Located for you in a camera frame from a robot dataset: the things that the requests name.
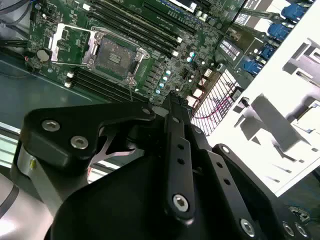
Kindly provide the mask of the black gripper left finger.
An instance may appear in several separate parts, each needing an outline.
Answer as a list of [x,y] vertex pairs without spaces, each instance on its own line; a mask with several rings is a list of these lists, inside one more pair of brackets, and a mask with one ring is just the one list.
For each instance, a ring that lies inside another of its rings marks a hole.
[[161,106],[147,102],[40,108],[24,118],[15,166],[55,217],[78,190],[165,148],[167,128],[183,120],[170,93]]

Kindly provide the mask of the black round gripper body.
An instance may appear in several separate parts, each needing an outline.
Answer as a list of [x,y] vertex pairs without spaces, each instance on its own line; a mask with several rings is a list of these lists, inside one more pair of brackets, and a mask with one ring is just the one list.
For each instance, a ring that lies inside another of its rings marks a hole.
[[57,212],[52,240],[214,240],[200,210],[200,172],[185,127],[168,125],[164,149],[73,193]]

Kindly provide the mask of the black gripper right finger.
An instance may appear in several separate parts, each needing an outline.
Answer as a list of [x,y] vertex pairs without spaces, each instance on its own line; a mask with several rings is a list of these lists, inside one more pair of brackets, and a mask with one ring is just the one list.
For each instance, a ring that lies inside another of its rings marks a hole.
[[191,124],[187,101],[174,96],[174,112],[184,121],[191,144],[200,210],[214,240],[310,240],[299,218],[226,145],[211,147]]

